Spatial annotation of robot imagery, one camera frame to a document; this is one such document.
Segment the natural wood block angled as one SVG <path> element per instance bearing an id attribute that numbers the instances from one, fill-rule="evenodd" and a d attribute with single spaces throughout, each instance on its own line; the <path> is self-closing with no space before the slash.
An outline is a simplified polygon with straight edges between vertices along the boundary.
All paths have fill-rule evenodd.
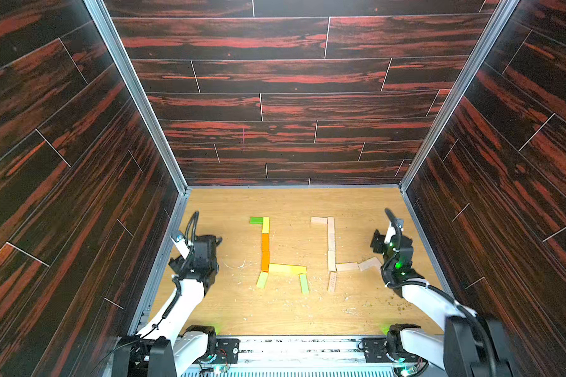
<path id="1" fill-rule="evenodd" d="M 372 257 L 371 259 L 367 259 L 366 261 L 358 264 L 358 268 L 360 271 L 365 271 L 371 268 L 380 269 L 381 266 L 382 263 L 377 257 Z"/>

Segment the natural wood block short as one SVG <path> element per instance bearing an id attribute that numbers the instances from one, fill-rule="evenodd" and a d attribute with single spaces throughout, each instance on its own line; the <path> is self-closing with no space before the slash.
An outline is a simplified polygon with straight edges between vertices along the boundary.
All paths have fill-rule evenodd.
<path id="1" fill-rule="evenodd" d="M 357 262 L 345 262 L 345 263 L 337 263 L 336 264 L 336 271 L 337 272 L 349 272 L 349 271 L 356 271 L 359 270 L 359 266 Z"/>

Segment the light green block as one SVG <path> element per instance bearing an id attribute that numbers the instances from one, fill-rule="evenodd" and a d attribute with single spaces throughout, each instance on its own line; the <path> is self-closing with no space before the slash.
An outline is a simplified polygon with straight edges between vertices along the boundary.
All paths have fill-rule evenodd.
<path id="1" fill-rule="evenodd" d="M 309 284 L 308 284 L 308 277 L 305 273 L 301 273 L 299 275 L 300 278 L 300 287 L 301 287 L 301 292 L 303 295 L 309 295 L 310 294 L 310 289 L 309 289 Z"/>
<path id="2" fill-rule="evenodd" d="M 268 276 L 269 274 L 267 272 L 260 272 L 258 281 L 256 282 L 256 287 L 258 289 L 264 289 L 266 287 Z"/>

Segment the natural wood block bottom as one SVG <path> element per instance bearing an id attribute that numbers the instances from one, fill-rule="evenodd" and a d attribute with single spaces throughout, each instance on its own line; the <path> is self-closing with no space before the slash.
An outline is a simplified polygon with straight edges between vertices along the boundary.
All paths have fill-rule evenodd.
<path id="1" fill-rule="evenodd" d="M 327 292 L 333 293 L 336 290 L 337 272 L 330 272 Z"/>

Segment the dark green block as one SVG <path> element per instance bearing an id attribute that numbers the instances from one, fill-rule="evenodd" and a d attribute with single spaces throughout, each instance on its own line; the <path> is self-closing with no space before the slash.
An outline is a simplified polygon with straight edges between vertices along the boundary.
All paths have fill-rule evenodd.
<path id="1" fill-rule="evenodd" d="M 264 223 L 264 218 L 263 217 L 251 217 L 250 223 L 252 225 L 262 225 Z"/>

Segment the natural wood block long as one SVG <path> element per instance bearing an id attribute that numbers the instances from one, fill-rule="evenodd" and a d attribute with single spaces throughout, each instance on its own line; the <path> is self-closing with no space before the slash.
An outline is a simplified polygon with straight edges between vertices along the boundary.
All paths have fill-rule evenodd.
<path id="1" fill-rule="evenodd" d="M 327 232 L 328 232 L 328 251 L 336 251 L 336 236 L 335 236 L 335 219 L 333 217 L 327 218 Z"/>

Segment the dark orange block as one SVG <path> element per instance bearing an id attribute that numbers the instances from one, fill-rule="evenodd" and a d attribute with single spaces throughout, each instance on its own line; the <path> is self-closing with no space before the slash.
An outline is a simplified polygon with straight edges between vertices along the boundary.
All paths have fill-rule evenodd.
<path id="1" fill-rule="evenodd" d="M 270 251 L 269 234 L 263 233 L 262 234 L 262 252 L 269 252 L 269 251 Z"/>

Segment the yellow-green block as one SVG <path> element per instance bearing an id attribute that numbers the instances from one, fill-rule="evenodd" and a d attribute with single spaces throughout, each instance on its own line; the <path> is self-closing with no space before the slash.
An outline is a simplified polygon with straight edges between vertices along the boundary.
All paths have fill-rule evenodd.
<path id="1" fill-rule="evenodd" d="M 262 234 L 268 234 L 269 232 L 270 232 L 270 218 L 263 217 Z"/>

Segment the natural wood block printed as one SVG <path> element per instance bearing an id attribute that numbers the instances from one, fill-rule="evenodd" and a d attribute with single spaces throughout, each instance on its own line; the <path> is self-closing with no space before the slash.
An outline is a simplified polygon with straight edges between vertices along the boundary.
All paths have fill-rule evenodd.
<path id="1" fill-rule="evenodd" d="M 328 223 L 328 218 L 323 218 L 323 217 L 311 217 L 311 223 L 314 224 L 324 224 L 326 225 Z"/>

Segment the yellow block small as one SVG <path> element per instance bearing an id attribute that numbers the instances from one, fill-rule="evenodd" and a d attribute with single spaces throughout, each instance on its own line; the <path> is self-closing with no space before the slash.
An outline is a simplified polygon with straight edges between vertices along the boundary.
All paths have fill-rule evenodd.
<path id="1" fill-rule="evenodd" d="M 306 266 L 300 266 L 300 265 L 292 265 L 290 267 L 290 272 L 292 274 L 295 274 L 295 275 L 306 274 L 307 273 L 307 267 Z"/>

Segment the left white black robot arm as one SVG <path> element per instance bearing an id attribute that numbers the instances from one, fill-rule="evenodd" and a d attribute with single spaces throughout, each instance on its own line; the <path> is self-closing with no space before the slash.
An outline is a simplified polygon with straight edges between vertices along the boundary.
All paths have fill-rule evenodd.
<path id="1" fill-rule="evenodd" d="M 124 337 L 105 356 L 113 359 L 112 376 L 181 376 L 192 364 L 218 359 L 212 326 L 183 326 L 203 301 L 219 272 L 217 247 L 223 239 L 197 235 L 200 212 L 172 240 L 179 256 L 168 262 L 174 291 L 153 319 L 137 334 Z"/>

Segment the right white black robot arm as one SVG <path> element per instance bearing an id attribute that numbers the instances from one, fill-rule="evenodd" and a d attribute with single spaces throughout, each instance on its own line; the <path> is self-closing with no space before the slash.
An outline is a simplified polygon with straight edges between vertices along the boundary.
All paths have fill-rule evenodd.
<path id="1" fill-rule="evenodd" d="M 413 241 L 403 235 L 401 221 L 390 209 L 385 214 L 388 230 L 375 231 L 370 244 L 383 258 L 380 274 L 385 287 L 420 309 L 443 332 L 431 336 L 418 325 L 391 326 L 385 354 L 400 367 L 396 375 L 419 376 L 435 366 L 448 376 L 519 376 L 502 323 L 478 314 L 417 273 Z"/>

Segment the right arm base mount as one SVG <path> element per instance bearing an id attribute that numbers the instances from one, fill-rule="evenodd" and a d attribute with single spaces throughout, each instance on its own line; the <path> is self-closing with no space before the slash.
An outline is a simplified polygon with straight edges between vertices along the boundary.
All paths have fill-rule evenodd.
<path id="1" fill-rule="evenodd" d="M 393 363 L 393 364 L 420 364 L 425 360 L 416 355 L 401 353 L 401 355 L 391 355 L 388 353 L 387 339 L 385 337 L 362 338 L 358 349 L 363 352 L 367 363 Z"/>

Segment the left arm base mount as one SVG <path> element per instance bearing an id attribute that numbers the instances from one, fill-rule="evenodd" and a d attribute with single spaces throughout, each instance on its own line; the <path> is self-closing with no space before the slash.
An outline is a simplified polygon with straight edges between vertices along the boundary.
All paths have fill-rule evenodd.
<path id="1" fill-rule="evenodd" d="M 237 338 L 217 337 L 215 345 L 209 346 L 206 355 L 196 359 L 193 364 L 225 365 L 237 364 L 241 348 L 241 340 Z"/>

